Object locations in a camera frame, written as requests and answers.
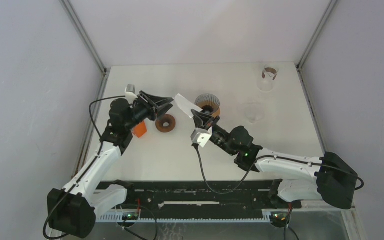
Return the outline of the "grey ribbed glass dripper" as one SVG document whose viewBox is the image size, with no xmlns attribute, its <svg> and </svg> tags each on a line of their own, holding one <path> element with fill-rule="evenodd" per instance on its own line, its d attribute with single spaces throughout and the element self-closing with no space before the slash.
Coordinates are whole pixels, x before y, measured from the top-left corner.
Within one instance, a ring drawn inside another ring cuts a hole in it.
<svg viewBox="0 0 384 240">
<path fill-rule="evenodd" d="M 220 100 L 217 96 L 205 93 L 198 96 L 194 102 L 206 114 L 215 114 L 220 109 Z"/>
</svg>

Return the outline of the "white paper coffee filter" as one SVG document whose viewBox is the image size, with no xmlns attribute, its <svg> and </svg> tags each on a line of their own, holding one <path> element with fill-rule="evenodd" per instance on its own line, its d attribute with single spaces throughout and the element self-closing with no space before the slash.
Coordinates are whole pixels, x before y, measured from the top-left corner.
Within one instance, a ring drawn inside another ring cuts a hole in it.
<svg viewBox="0 0 384 240">
<path fill-rule="evenodd" d="M 190 119 L 194 117 L 192 110 L 195 110 L 198 113 L 203 111 L 202 108 L 190 102 L 188 99 L 186 99 L 179 93 L 174 97 L 174 101 L 177 107 L 182 110 Z"/>
</svg>

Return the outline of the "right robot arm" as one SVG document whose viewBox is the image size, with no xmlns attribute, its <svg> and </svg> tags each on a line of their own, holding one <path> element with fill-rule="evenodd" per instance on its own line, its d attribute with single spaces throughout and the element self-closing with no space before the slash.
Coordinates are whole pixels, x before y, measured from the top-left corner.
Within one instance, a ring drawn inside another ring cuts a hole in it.
<svg viewBox="0 0 384 240">
<path fill-rule="evenodd" d="M 192 109 L 189 114 L 195 124 L 191 135 L 195 149 L 212 143 L 230 156 L 234 163 L 247 174 L 276 173 L 285 175 L 274 185 L 269 203 L 282 208 L 294 201 L 324 201 L 332 207 L 352 208 L 355 191 L 362 179 L 339 155 L 325 152 L 323 156 L 305 157 L 272 151 L 253 143 L 254 138 L 244 126 L 227 132 L 218 126 L 220 117 Z"/>
</svg>

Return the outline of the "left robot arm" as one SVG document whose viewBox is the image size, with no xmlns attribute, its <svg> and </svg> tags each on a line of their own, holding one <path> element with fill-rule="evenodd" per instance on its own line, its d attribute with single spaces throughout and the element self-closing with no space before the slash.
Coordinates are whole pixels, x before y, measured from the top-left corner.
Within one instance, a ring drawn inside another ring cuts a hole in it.
<svg viewBox="0 0 384 240">
<path fill-rule="evenodd" d="M 137 196 L 127 187 L 112 184 L 96 193 L 98 185 L 126 152 L 133 139 L 133 129 L 146 119 L 156 121 L 172 107 L 172 97 L 161 97 L 140 91 L 132 102 L 125 95 L 111 97 L 105 130 L 99 133 L 99 145 L 94 155 L 81 170 L 62 188 L 52 189 L 47 195 L 47 218 L 42 234 L 51 228 L 61 232 L 61 237 L 72 235 L 86 238 L 96 221 L 110 209 L 121 205 L 133 207 Z"/>
</svg>

